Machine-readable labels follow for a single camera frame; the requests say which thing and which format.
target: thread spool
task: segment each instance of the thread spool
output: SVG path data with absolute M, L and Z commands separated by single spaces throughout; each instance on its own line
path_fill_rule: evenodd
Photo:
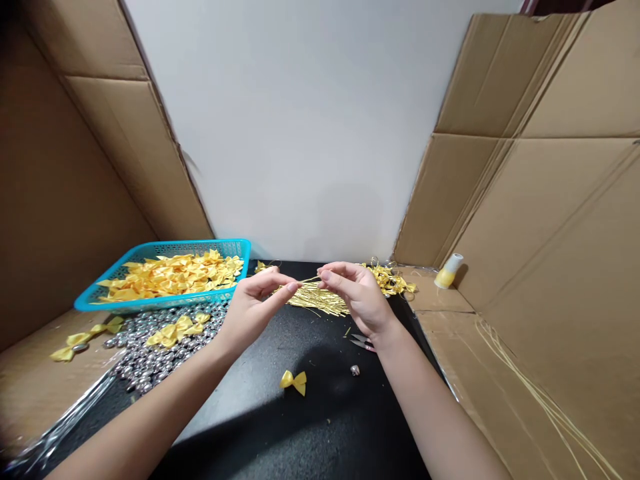
M 433 281 L 436 287 L 448 289 L 453 283 L 455 273 L 458 271 L 458 268 L 460 268 L 460 265 L 462 265 L 462 260 L 464 259 L 465 258 L 459 253 L 452 254 Z

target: blue plastic basket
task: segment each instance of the blue plastic basket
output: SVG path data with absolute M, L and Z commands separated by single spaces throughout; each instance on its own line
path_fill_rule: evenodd
M 102 280 L 113 280 L 124 278 L 128 273 L 128 268 L 123 264 L 126 262 L 144 263 L 145 259 L 153 259 L 156 255 L 172 257 L 174 255 L 186 255 L 188 253 L 202 255 L 209 249 L 218 250 L 223 257 L 233 257 L 237 255 L 240 260 L 244 260 L 240 276 L 236 281 L 247 276 L 249 268 L 249 256 L 251 254 L 251 242 L 244 239 L 230 240 L 196 240 L 196 241 L 173 241 L 173 242 L 149 242 L 138 245 L 126 252 L 120 260 L 114 263 L 109 270 L 104 272 L 93 282 L 92 286 L 80 295 L 73 306 L 80 311 L 108 310 L 113 313 L 135 313 L 145 310 L 158 310 L 178 305 L 189 305 L 191 303 L 215 302 L 228 300 L 233 296 L 235 287 L 224 290 L 213 290 L 201 293 L 186 293 L 184 295 L 174 295 L 172 297 L 158 297 L 152 299 L 133 300 L 126 302 L 103 303 L 92 305 L 92 302 L 100 302 L 98 297 L 106 297 L 109 289 L 96 285 Z

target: black table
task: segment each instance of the black table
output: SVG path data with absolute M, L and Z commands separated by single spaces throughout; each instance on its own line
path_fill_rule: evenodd
M 305 279 L 320 263 L 284 262 Z M 253 272 L 255 261 L 249 266 Z M 440 372 L 406 301 L 398 318 Z M 232 366 L 151 478 L 429 478 L 376 354 L 344 338 L 352 318 L 284 306 Z M 349 368 L 360 367 L 359 377 Z M 307 394 L 279 388 L 285 370 L 307 373 Z M 131 404 L 118 382 L 63 440 L 45 475 Z

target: scissors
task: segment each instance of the scissors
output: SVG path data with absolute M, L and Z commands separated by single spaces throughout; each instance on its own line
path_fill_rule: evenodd
M 368 338 L 362 335 L 356 335 L 355 333 L 352 333 L 351 336 L 357 338 L 358 340 L 356 341 L 356 340 L 349 339 L 350 342 L 353 342 L 360 348 L 364 348 L 365 350 L 369 350 L 371 352 L 376 353 L 373 347 L 371 347 L 370 345 L 367 345 L 367 343 L 371 343 L 371 340 L 369 340 Z

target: hand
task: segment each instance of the hand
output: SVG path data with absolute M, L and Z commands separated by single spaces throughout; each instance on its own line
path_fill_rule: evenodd
M 397 322 L 380 292 L 372 272 L 357 263 L 334 262 L 318 269 L 320 289 L 328 289 L 345 301 L 360 331 L 375 338 Z
M 262 301 L 280 285 L 284 287 Z M 257 340 L 272 316 L 290 300 L 296 290 L 296 279 L 283 275 L 278 267 L 269 267 L 240 280 L 216 340 L 222 337 L 225 345 L 240 356 Z

